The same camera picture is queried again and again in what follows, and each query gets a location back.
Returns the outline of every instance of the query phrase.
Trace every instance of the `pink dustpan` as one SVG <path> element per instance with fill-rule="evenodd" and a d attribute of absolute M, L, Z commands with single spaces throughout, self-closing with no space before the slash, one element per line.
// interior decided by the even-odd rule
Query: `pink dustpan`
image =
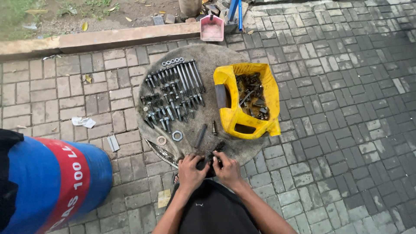
<path fill-rule="evenodd" d="M 224 21 L 215 15 L 207 15 L 202 18 L 201 40 L 222 42 L 224 40 Z"/>

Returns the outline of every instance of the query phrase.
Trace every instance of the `brick pavement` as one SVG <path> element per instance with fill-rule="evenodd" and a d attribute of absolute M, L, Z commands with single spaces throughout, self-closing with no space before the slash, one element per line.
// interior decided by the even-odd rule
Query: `brick pavement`
<path fill-rule="evenodd" d="M 416 233 L 416 3 L 409 0 L 256 6 L 251 35 L 220 45 L 269 63 L 282 134 L 241 169 L 301 234 Z M 54 234 L 149 233 L 172 168 L 143 143 L 134 105 L 149 63 L 186 40 L 0 64 L 0 127 L 109 150 L 102 206 Z M 84 81 L 85 74 L 93 83 Z M 92 129 L 73 116 L 92 117 Z"/>

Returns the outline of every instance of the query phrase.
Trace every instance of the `dry leaf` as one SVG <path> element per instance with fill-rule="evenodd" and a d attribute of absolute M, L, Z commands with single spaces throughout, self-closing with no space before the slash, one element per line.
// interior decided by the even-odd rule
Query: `dry leaf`
<path fill-rule="evenodd" d="M 35 15 L 35 14 L 46 14 L 48 13 L 48 10 L 27 10 L 25 12 L 28 14 Z"/>
<path fill-rule="evenodd" d="M 87 22 L 84 22 L 83 24 L 82 24 L 82 31 L 86 31 L 88 29 L 88 23 Z"/>
<path fill-rule="evenodd" d="M 88 81 L 88 83 L 91 84 L 91 77 L 89 77 L 89 75 L 85 75 L 85 80 Z"/>

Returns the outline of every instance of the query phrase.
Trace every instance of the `knife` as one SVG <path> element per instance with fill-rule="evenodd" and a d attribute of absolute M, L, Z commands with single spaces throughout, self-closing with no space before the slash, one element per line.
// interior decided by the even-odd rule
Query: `knife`
<path fill-rule="evenodd" d="M 153 150 L 153 152 L 161 158 L 163 161 L 167 162 L 169 165 L 178 169 L 178 164 L 176 163 L 175 157 L 170 152 L 166 151 L 165 149 L 160 148 L 155 143 L 144 139 L 149 147 Z"/>

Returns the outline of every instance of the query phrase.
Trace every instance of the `black cloth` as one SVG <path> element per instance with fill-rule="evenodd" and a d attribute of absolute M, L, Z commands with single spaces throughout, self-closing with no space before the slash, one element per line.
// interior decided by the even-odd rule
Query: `black cloth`
<path fill-rule="evenodd" d="M 177 188 L 175 185 L 171 200 Z M 240 199 L 209 179 L 204 180 L 191 195 L 178 228 L 178 234 L 258 233 L 253 218 Z"/>
<path fill-rule="evenodd" d="M 0 232 L 16 211 L 16 195 L 19 186 L 9 181 L 9 150 L 24 140 L 23 134 L 0 129 Z"/>

